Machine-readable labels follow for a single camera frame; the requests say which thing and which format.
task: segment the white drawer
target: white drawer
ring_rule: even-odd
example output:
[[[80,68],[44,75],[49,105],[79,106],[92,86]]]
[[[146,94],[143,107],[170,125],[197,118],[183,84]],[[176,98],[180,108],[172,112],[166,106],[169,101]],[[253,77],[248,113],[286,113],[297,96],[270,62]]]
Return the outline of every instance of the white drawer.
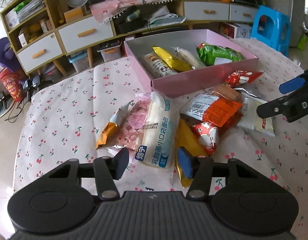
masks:
[[[254,22],[258,9],[231,4],[229,20],[235,22]]]
[[[98,23],[93,16],[59,30],[67,53],[113,37],[110,21]]]
[[[217,2],[184,2],[186,20],[228,21],[229,4]]]
[[[39,65],[62,54],[55,33],[51,33],[41,40],[30,45],[17,54],[24,70],[29,73]]]

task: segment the screw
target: screw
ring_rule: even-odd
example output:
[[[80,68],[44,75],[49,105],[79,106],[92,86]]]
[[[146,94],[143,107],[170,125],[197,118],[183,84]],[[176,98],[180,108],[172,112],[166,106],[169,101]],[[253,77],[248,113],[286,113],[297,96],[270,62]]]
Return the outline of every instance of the screw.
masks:
[[[205,193],[203,191],[201,191],[200,189],[195,189],[195,190],[192,190],[189,195],[192,197],[192,198],[201,198],[201,197],[204,197]]]
[[[103,198],[114,198],[116,197],[116,195],[117,195],[116,191],[113,190],[105,190],[101,194]]]

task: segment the tiled floor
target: tiled floor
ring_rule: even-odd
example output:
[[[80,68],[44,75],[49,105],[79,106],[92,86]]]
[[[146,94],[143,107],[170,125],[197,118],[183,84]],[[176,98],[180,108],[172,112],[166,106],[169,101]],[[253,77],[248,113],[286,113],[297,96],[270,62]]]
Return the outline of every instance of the tiled floor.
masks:
[[[308,69],[308,45],[304,51],[290,49],[289,58],[303,69]],[[29,107],[28,103],[15,123],[4,121],[4,118],[0,119],[0,234],[5,238],[9,238],[14,233],[6,208],[8,200],[13,194],[15,154]]]

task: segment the pink box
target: pink box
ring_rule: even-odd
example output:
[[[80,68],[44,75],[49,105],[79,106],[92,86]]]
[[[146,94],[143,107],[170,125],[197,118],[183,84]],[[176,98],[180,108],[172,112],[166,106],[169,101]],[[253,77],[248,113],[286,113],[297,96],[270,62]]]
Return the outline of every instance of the pink box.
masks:
[[[246,59],[156,79],[145,70],[138,60],[139,57],[153,52],[152,46],[160,46],[170,53],[173,52],[173,47],[181,47],[197,55],[196,46],[201,43],[229,47],[240,52]],[[125,50],[126,54],[131,58],[131,65],[146,92],[157,90],[170,98],[220,84],[237,70],[253,72],[256,70],[258,63],[258,58],[249,51],[231,42],[229,39],[206,29],[161,33],[125,41]]]

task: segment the bedsheet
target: bedsheet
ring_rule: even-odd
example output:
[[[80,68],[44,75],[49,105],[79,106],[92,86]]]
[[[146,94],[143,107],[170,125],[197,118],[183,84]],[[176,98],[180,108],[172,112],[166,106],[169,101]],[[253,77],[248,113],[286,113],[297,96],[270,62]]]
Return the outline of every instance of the bedsheet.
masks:
[[[259,41],[233,41],[259,57],[258,68],[264,74],[252,87],[264,100],[280,97],[279,84],[303,72]],[[109,155],[104,147],[95,150],[96,139],[118,107],[129,102],[132,106],[135,92],[143,92],[132,64],[129,57],[108,62],[35,95],[15,158],[14,191],[69,158],[84,163]],[[176,98],[175,102],[182,106],[198,93]],[[226,162],[238,158],[291,192],[299,204],[292,233],[299,239],[308,239],[308,116],[287,123],[279,115],[273,119],[273,125],[274,138],[250,130],[230,129],[222,137],[213,159]],[[83,180],[82,185],[96,193],[92,179]],[[125,190],[187,192],[181,187],[175,169],[162,171],[137,162],[127,167],[116,185],[120,194]],[[214,178],[211,194],[224,186],[224,178]]]

